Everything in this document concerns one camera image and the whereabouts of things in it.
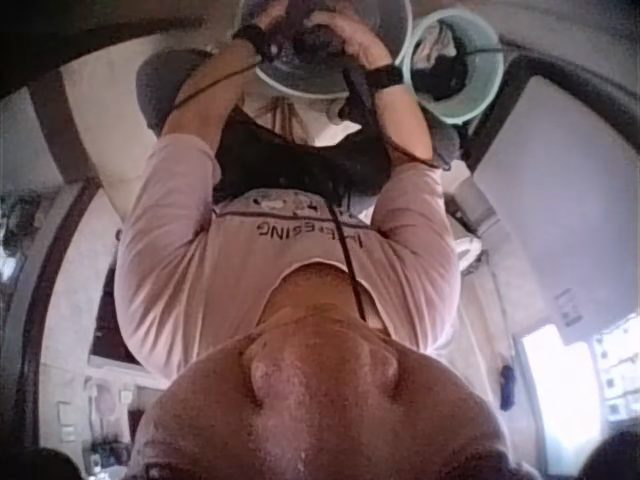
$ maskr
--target black wristband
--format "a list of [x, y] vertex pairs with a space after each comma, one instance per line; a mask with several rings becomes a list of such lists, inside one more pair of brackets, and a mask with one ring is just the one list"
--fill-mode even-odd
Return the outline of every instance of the black wristband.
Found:
[[233, 34], [233, 39], [246, 40], [255, 49], [256, 53], [267, 62], [273, 62], [276, 58], [276, 52], [273, 45], [269, 41], [269, 36], [256, 24], [249, 24], [241, 27]]
[[394, 64], [369, 70], [366, 75], [367, 85], [373, 93], [377, 93], [385, 88], [404, 84], [402, 69]]

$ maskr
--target shirt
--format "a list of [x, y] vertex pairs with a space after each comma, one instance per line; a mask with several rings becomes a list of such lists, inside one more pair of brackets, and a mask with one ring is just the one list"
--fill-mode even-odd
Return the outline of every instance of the shirt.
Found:
[[[126, 220], [115, 298], [122, 335], [140, 363], [172, 380], [258, 324], [271, 292], [310, 263], [346, 271], [324, 201], [254, 190], [212, 205], [221, 171], [195, 136], [161, 138]], [[395, 168], [367, 225], [338, 209], [358, 281], [390, 336], [430, 353], [447, 340], [460, 273], [440, 173]]]

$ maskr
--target white bucket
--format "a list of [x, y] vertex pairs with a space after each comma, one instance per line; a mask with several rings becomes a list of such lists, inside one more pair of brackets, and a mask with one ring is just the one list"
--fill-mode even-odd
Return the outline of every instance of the white bucket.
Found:
[[[478, 15], [462, 9], [448, 8], [424, 17], [417, 22], [409, 48], [402, 62], [405, 83], [413, 89], [411, 70], [413, 52], [422, 41], [425, 30], [436, 22], [445, 22], [465, 44], [468, 52], [486, 48], [499, 48], [500, 41], [495, 30]], [[458, 95], [439, 102], [425, 94], [414, 93], [420, 103], [450, 124], [460, 124], [484, 111], [493, 101], [504, 74], [504, 55], [502, 53], [484, 53], [467, 58], [469, 77], [467, 85]]]

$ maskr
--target black cloth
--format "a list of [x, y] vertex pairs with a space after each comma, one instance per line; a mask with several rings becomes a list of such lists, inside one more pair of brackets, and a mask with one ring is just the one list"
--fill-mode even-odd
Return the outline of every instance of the black cloth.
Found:
[[[168, 50], [152, 55], [140, 66], [138, 104], [156, 136], [160, 136], [184, 82], [211, 55], [202, 50]], [[456, 156], [459, 142], [455, 131], [434, 117], [428, 121], [436, 148], [445, 157]], [[438, 138], [444, 143], [438, 144]], [[227, 120], [216, 158], [222, 180], [213, 192], [215, 203], [257, 188], [291, 188], [340, 204], [348, 194], [377, 195], [391, 174], [386, 146], [370, 125], [335, 146], [309, 147], [293, 144], [258, 125], [240, 108]]]

